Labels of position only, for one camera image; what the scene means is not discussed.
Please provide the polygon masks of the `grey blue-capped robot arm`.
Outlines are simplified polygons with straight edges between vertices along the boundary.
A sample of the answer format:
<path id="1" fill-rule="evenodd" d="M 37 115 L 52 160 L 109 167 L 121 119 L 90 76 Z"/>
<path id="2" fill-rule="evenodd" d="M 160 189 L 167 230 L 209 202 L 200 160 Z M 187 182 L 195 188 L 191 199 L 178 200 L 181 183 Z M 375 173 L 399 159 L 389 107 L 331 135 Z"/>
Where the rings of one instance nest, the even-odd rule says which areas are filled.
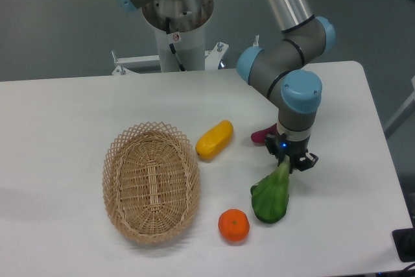
<path id="1" fill-rule="evenodd" d="M 205 70 L 204 26 L 213 13 L 213 0 L 117 0 L 127 11 L 141 10 L 154 29 L 161 70 Z M 277 123 L 256 132 L 279 162 L 291 170 L 315 166 L 317 155 L 308 143 L 322 98 L 319 77 L 305 65 L 332 48 L 336 33 L 326 18 L 315 16 L 306 0 L 268 0 L 283 35 L 272 51 L 247 48 L 237 61 L 239 76 L 278 107 Z"/>

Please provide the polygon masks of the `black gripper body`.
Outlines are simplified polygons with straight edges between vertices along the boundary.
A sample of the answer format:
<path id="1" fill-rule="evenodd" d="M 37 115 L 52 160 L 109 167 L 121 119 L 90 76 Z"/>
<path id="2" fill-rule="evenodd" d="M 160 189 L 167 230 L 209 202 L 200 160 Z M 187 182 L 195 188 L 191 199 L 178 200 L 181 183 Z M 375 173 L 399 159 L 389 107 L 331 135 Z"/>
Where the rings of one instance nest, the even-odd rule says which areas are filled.
<path id="1" fill-rule="evenodd" d="M 276 134 L 276 158 L 282 162 L 286 156 L 291 160 L 300 159 L 307 152 L 308 138 L 301 141 L 293 141 L 287 138 L 286 134 Z"/>

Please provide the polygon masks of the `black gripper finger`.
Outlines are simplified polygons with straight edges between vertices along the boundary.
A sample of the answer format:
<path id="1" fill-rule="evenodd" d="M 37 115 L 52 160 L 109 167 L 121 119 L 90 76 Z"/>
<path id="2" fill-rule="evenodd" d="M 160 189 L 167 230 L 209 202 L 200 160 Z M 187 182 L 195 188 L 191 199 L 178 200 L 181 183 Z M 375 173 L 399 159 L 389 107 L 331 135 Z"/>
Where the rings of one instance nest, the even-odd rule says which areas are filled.
<path id="1" fill-rule="evenodd" d="M 315 166 L 317 161 L 318 156 L 309 151 L 306 151 L 303 154 L 294 155 L 290 159 L 290 173 L 293 173 L 294 171 L 303 172 L 311 169 Z"/>
<path id="2" fill-rule="evenodd" d="M 268 133 L 265 136 L 264 143 L 268 153 L 275 156 L 278 166 L 280 166 L 285 158 L 285 142 L 280 141 L 276 134 Z"/>

